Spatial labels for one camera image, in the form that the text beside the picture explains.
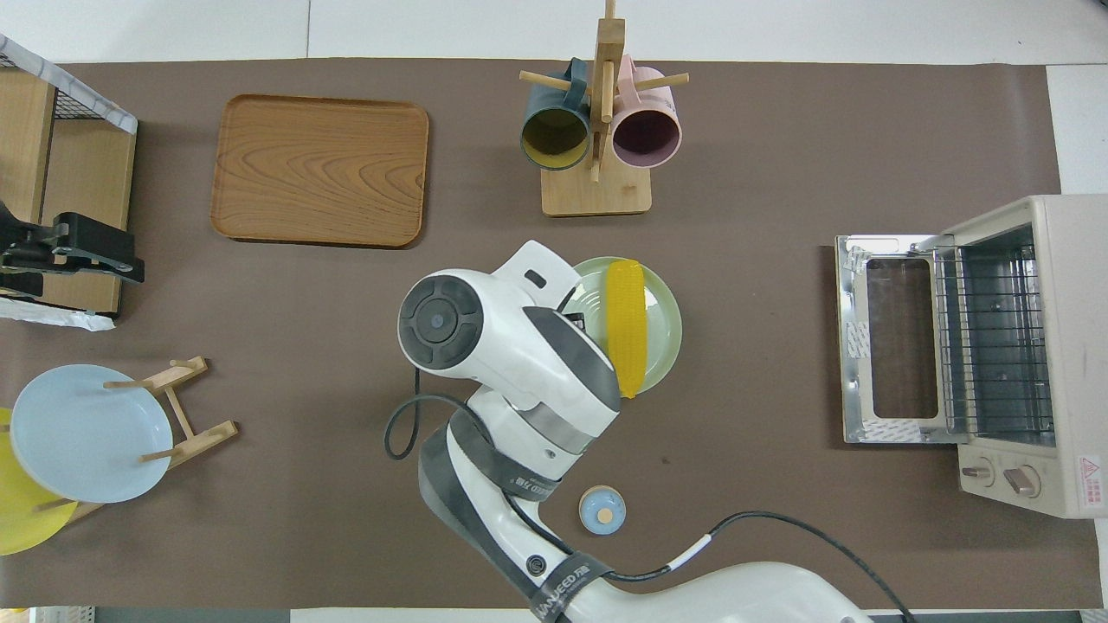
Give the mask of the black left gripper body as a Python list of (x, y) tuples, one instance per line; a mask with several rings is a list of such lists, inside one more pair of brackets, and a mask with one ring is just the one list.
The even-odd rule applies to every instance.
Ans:
[(1, 287), (25, 299), (43, 295), (42, 269), (51, 264), (51, 228), (16, 218), (1, 206)]

